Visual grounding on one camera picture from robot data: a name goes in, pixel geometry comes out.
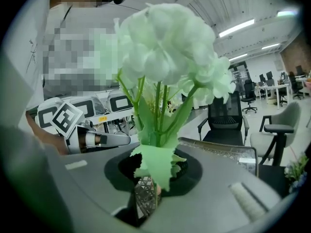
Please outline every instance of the fluorescent light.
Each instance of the fluorescent light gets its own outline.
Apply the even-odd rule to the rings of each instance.
[[[244,56],[246,56],[246,55],[247,55],[247,53],[246,53],[246,54],[243,54],[243,55],[240,55],[240,56],[238,56],[238,57],[234,57],[234,58],[230,59],[229,61],[242,58],[242,57],[244,57]]]
[[[295,16],[297,15],[297,11],[280,11],[278,12],[277,16],[278,17],[283,17],[283,16]]]
[[[278,45],[280,45],[280,44],[276,43],[276,44],[273,44],[273,45],[269,45],[269,46],[263,47],[262,49],[272,48],[272,47],[275,47],[275,46],[278,46]]]
[[[254,23],[255,23],[255,19],[252,19],[252,20],[250,20],[250,21],[244,22],[244,23],[239,24],[239,25],[237,25],[237,26],[235,26],[235,27],[233,27],[233,28],[231,28],[231,29],[228,29],[228,30],[226,30],[226,31],[223,31],[223,32],[219,33],[219,37],[224,37],[224,36],[227,35],[227,34],[230,34],[230,33],[232,33],[232,32],[235,32],[236,30],[245,28],[245,27],[247,27],[247,26],[249,26],[249,25],[252,25],[252,24],[254,24]]]

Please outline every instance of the mesh chair back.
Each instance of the mesh chair back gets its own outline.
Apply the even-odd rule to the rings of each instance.
[[[286,109],[280,114],[271,116],[272,124],[283,124],[292,126],[294,133],[286,134],[286,147],[289,146],[297,133],[298,124],[300,120],[301,108],[297,102],[291,102],[286,106]]]
[[[252,82],[252,80],[245,80],[244,84],[244,89],[245,89],[245,97],[247,99],[255,98],[255,83]]]
[[[267,80],[267,86],[274,86],[274,80]]]
[[[300,86],[298,84],[298,82],[296,81],[296,77],[295,76],[289,76],[289,78],[290,78],[290,82],[292,84],[292,90],[294,92],[298,92],[300,89],[302,89],[302,86]]]
[[[224,104],[224,99],[215,98],[208,106],[208,124],[211,130],[231,129],[241,130],[242,110],[240,94],[238,91],[229,95],[228,101]]]

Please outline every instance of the gray chair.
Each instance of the gray chair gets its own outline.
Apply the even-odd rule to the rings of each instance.
[[[250,137],[251,146],[256,148],[258,157],[262,157],[260,164],[267,158],[273,158],[272,165],[280,165],[284,148],[293,142],[296,135],[300,114],[299,104],[292,102],[280,114],[263,117],[259,132],[252,133]],[[266,119],[270,125],[264,126]]]

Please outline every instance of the black office chair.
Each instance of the black office chair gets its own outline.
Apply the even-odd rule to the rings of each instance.
[[[294,98],[299,98],[301,100],[301,98],[303,98],[303,95],[299,93],[299,91],[303,88],[302,84],[300,84],[300,82],[296,81],[295,76],[289,76],[291,84],[292,84],[292,90],[294,92],[293,95],[293,99]]]
[[[256,101],[256,95],[255,95],[255,83],[252,80],[245,80],[244,84],[245,89],[245,98],[243,98],[242,95],[242,102],[247,102],[248,107],[242,109],[242,111],[246,110],[245,113],[247,114],[247,111],[253,110],[255,113],[257,113],[257,107],[251,107],[251,103]]]
[[[287,103],[287,100],[285,98],[285,96],[287,96],[287,91],[286,88],[280,88],[278,90],[278,96],[279,96],[279,103],[280,106],[283,107],[284,103]]]
[[[260,82],[258,83],[258,85],[259,85],[259,86],[263,86],[263,82],[260,81]],[[260,92],[260,94],[261,94],[262,96],[264,96],[264,98],[266,98],[266,92],[265,92],[265,90],[259,89],[259,92]]]
[[[241,133],[242,120],[245,127],[244,143]],[[226,104],[224,104],[223,98],[215,98],[213,103],[208,106],[208,118],[198,126],[200,141],[202,141],[202,127],[207,121],[210,131],[203,141],[226,145],[245,145],[249,126],[247,119],[242,116],[240,93],[238,91],[230,94]]]

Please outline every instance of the computer monitor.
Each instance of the computer monitor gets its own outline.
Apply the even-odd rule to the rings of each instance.
[[[303,70],[302,70],[302,67],[301,67],[301,66],[297,66],[297,67],[296,67],[296,70],[297,70],[297,76],[304,75],[304,72],[303,72]]]
[[[272,79],[272,72],[267,72],[267,79],[271,80]]]
[[[260,81],[261,82],[265,82],[266,81],[266,79],[264,78],[263,74],[260,74],[259,77],[260,77]]]

